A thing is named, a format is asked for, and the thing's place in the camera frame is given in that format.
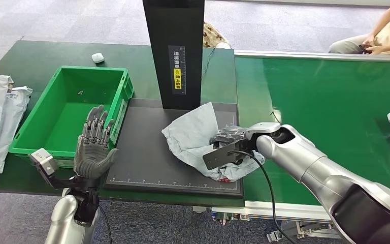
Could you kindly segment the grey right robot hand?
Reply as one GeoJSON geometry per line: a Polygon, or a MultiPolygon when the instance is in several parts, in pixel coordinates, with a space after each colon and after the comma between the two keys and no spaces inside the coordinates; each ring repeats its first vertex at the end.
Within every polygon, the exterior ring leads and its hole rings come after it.
{"type": "Polygon", "coordinates": [[[240,126],[228,126],[219,129],[215,135],[213,135],[209,143],[213,144],[214,148],[221,148],[228,144],[231,144],[237,140],[243,139],[247,128],[240,126]]]}

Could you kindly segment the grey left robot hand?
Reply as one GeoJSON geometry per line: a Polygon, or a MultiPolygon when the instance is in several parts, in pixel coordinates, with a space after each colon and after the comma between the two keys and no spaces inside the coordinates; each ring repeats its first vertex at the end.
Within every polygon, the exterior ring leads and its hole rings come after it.
{"type": "Polygon", "coordinates": [[[98,179],[116,162],[116,148],[111,148],[109,139],[114,120],[106,122],[108,111],[103,105],[93,107],[78,137],[74,157],[74,172],[83,178],[98,179]]]}

